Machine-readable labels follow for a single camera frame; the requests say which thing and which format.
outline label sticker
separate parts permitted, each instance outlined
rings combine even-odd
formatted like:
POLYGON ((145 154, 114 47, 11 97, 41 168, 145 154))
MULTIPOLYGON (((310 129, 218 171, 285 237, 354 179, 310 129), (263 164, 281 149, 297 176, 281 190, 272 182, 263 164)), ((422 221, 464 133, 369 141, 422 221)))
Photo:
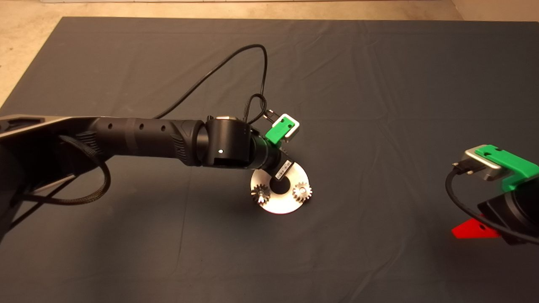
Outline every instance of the label sticker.
POLYGON ((277 178, 277 180, 281 180, 281 178, 288 171, 291 165, 292 162, 290 160, 286 160, 285 164, 283 164, 281 169, 279 169, 279 171, 275 174, 275 178, 277 178))

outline dark fabric surface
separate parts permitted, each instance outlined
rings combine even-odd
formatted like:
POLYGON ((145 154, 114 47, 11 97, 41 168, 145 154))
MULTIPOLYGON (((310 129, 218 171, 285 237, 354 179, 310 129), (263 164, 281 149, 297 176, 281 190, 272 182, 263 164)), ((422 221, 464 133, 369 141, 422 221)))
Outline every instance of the dark fabric surface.
MULTIPOLYGON (((64 18, 0 114, 148 118, 250 43, 268 48, 269 107, 302 123, 286 149, 308 205, 264 212, 249 171, 114 157, 104 198, 6 235, 1 302, 537 300, 539 248, 454 239, 467 217, 443 185, 479 144, 539 162, 537 23, 64 18)), ((168 118, 241 116, 261 64, 242 54, 168 118)), ((455 188, 470 204, 500 192, 455 188)))

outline green bracket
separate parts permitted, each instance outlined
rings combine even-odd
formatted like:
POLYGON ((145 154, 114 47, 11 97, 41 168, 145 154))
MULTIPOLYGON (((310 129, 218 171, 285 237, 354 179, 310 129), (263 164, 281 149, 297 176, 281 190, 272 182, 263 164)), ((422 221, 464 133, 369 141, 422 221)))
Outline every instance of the green bracket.
POLYGON ((494 145, 478 148, 475 153, 513 172, 502 180, 504 192, 512 191, 517 185, 539 176, 539 166, 494 145))
POLYGON ((294 127, 295 123, 292 122, 287 117, 283 117, 279 123, 277 123, 274 127, 272 127, 268 132, 266 133, 266 139, 268 139, 271 143, 277 144, 281 141, 282 138, 285 137, 285 135, 290 131, 292 127, 294 127))

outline white disc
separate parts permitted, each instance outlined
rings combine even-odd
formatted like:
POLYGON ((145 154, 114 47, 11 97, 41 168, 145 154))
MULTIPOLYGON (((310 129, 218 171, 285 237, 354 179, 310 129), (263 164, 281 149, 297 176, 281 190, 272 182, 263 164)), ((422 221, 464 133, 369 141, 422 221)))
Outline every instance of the white disc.
POLYGON ((285 176, 290 181, 290 188, 284 194, 276 194, 273 192, 273 190, 271 190, 269 184, 271 176, 267 172, 261 169, 257 169, 253 172, 253 176, 251 177, 251 190, 253 190, 254 187, 257 185, 264 184, 269 188, 271 192, 269 200, 266 203, 259 204, 263 209, 274 214, 283 215, 293 212, 294 210, 298 209, 300 206, 303 205, 302 202, 296 201, 292 190, 294 189, 294 186, 296 186, 296 184, 300 182, 305 182, 309 184, 309 178, 307 178, 307 174, 299 164, 294 163, 290 167, 288 172, 286 172, 285 176))

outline small metal gear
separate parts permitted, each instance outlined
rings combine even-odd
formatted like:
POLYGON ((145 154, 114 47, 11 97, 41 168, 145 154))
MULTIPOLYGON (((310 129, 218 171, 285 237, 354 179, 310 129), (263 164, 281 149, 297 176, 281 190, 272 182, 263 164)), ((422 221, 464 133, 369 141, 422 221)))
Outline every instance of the small metal gear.
POLYGON ((264 184, 258 184, 251 190, 253 200, 259 205, 266 204, 270 200, 270 189, 264 184))
POLYGON ((309 184, 300 182, 294 186, 292 195, 294 195, 294 199, 296 199, 296 201, 303 203, 313 195, 313 190, 309 184))

